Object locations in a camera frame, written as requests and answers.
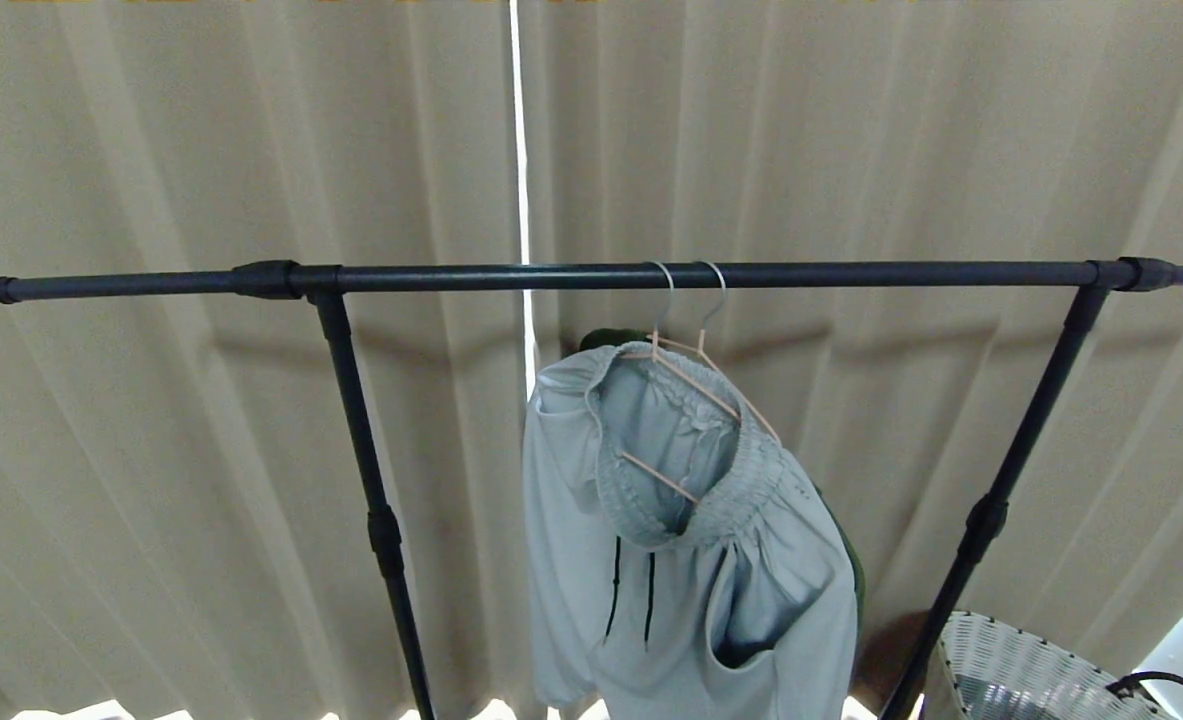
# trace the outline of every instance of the clothes rack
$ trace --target clothes rack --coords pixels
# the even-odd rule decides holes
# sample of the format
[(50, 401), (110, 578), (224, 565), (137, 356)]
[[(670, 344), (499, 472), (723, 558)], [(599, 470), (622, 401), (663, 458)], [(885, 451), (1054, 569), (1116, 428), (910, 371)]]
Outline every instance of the clothes rack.
[[(674, 287), (719, 287), (720, 278), (702, 262), (667, 264)], [(929, 610), (898, 683), (880, 720), (901, 720), (914, 701), (933, 643), (946, 625), (965, 584), (1001, 533), (1013, 493), (1045, 428), (1067, 375), (1112, 291), (1148, 292), (1183, 286), (1183, 265), (1152, 258), (1082, 262), (730, 262), (719, 265), (730, 288), (790, 287), (1079, 287), (1071, 303), (1053, 355), (1035, 388), (1010, 448), (995, 473), (993, 487), (974, 505), (956, 559)], [(646, 290), (668, 287), (655, 264), (596, 265), (434, 265), (355, 266), (299, 265), (266, 260), (233, 270), (189, 273), (140, 273), (50, 278), (0, 278), (0, 301), (73, 299), (75, 297), (201, 296), (234, 293), (266, 300), (306, 297), (316, 306), (332, 356), (355, 461), (368, 505), (368, 539), (377, 557), (395, 616), (414, 703), (422, 720), (434, 720), (426, 666), (418, 642), (399, 520), (386, 501), (370, 420), (358, 382), (343, 294), (348, 292), (453, 292), (486, 290)]]

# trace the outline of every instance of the basket handle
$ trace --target basket handle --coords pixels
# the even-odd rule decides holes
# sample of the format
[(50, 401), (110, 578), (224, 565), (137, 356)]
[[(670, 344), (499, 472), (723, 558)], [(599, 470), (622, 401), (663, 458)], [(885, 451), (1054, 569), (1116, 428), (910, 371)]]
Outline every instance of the basket handle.
[(1132, 694), (1140, 688), (1143, 680), (1168, 680), (1168, 682), (1182, 685), (1183, 687), (1183, 676), (1181, 675), (1161, 673), (1157, 670), (1146, 670), (1143, 673), (1125, 675), (1121, 679), (1116, 680), (1114, 683), (1107, 685), (1107, 692), (1116, 694), (1117, 698), (1132, 696)]

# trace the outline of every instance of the drawstring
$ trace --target drawstring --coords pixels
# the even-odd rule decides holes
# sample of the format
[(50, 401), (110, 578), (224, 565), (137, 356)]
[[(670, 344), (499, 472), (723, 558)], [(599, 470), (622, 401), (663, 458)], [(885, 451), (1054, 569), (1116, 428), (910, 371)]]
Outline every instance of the drawstring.
[[(649, 610), (645, 612), (645, 650), (649, 649), (649, 629), (654, 625), (654, 570), (658, 562), (654, 553), (649, 552)], [(613, 546), (613, 603), (609, 605), (609, 624), (605, 625), (605, 638), (609, 638), (609, 630), (613, 629), (613, 616), (618, 615), (618, 584), (622, 570), (622, 538)]]
[(618, 538), (618, 544), (613, 547), (613, 605), (609, 605), (609, 624), (605, 625), (605, 638), (609, 638), (609, 630), (613, 629), (613, 615), (618, 611), (618, 570), (622, 567), (622, 538)]
[(649, 610), (645, 614), (645, 650), (649, 649), (649, 625), (654, 624), (654, 553), (649, 552)]

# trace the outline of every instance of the basket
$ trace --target basket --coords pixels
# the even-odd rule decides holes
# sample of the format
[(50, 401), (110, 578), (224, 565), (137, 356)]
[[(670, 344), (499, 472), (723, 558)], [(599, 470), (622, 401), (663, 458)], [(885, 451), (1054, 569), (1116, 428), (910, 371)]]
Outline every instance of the basket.
[(1123, 680), (1045, 638), (976, 612), (952, 612), (925, 676), (924, 720), (1172, 720)]

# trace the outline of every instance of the metal hook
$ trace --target metal hook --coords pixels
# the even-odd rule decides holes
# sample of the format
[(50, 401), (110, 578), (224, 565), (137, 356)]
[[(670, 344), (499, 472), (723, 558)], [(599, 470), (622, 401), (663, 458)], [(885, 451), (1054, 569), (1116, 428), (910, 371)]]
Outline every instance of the metal hook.
[(711, 318), (715, 318), (715, 314), (724, 309), (724, 301), (729, 299), (729, 286), (728, 283), (724, 283), (724, 273), (719, 268), (716, 268), (715, 262), (699, 260), (699, 264), (706, 265), (707, 268), (711, 268), (711, 272), (715, 272), (715, 277), (720, 279), (720, 301), (715, 307), (711, 307), (710, 313), (706, 313), (705, 318), (702, 318), (702, 327), (697, 331), (697, 353), (705, 355), (706, 352), (702, 350), (702, 346), (706, 345), (706, 323), (710, 323)]
[(658, 355), (658, 329), (661, 326), (662, 320), (667, 319), (667, 313), (670, 313), (670, 301), (672, 301), (675, 296), (675, 278), (672, 277), (667, 265), (660, 264), (658, 260), (649, 260), (649, 262), (658, 265), (661, 272), (667, 275), (667, 305), (662, 305), (661, 313), (654, 319), (654, 356)]

